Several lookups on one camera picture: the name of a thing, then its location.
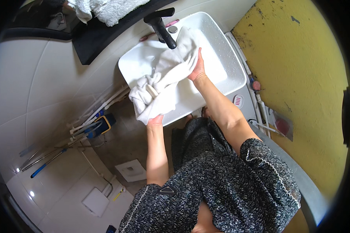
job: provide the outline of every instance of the blue handle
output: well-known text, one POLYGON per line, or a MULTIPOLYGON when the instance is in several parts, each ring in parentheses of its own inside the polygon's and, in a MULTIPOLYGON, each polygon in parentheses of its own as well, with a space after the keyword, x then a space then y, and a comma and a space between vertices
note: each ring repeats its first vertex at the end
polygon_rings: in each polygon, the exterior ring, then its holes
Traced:
POLYGON ((41 166, 38 170, 36 170, 31 176, 30 178, 34 178, 38 173, 39 171, 41 171, 43 168, 45 168, 46 164, 44 164, 43 166, 41 166))

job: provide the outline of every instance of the hand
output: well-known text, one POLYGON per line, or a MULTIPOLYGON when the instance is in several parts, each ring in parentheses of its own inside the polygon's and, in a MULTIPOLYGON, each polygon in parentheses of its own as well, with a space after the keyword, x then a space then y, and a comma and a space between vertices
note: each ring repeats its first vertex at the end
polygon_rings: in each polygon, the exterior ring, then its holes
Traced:
POLYGON ((188 78, 192 82, 194 82, 196 79, 199 79, 200 77, 205 77, 205 76, 206 74, 205 74, 205 67, 204 67, 204 63, 201 55, 201 48, 199 48, 199 57, 198 57, 197 64, 194 70, 192 71, 192 73, 188 76, 188 78))
POLYGON ((149 119, 147 128, 162 127, 163 115, 158 115, 155 118, 149 119))

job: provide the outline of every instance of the sink drain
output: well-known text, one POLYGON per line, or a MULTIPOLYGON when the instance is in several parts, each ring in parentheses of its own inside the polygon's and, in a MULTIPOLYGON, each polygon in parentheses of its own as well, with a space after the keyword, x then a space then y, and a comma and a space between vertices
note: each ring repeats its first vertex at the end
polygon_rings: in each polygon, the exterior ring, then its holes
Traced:
POLYGON ((171 26, 168 28, 169 33, 176 33, 178 31, 178 28, 176 26, 171 26))

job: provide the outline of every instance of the woman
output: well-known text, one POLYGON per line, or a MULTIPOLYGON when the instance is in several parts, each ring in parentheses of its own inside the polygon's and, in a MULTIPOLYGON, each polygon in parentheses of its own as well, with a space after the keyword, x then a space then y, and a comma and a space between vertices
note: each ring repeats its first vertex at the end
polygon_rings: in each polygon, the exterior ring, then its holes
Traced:
POLYGON ((163 116, 147 125, 147 185, 119 232, 281 232, 300 208, 289 167, 251 130, 242 112, 205 74, 201 48, 191 75, 213 119, 172 132, 169 178, 163 116))

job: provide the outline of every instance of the black countertop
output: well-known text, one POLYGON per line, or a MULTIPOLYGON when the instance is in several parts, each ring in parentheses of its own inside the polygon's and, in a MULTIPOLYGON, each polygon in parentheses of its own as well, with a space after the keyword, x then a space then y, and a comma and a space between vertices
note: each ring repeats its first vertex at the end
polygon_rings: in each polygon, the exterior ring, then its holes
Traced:
POLYGON ((88 24, 79 22, 70 33, 49 30, 45 28, 33 28, 28 26, 8 28, 4 32, 4 38, 14 37, 45 37, 58 40, 72 40, 76 53, 83 65, 89 65, 103 51, 108 44, 121 35, 136 22, 176 0, 150 0, 125 17, 119 23, 108 27, 105 23, 93 17, 88 24))

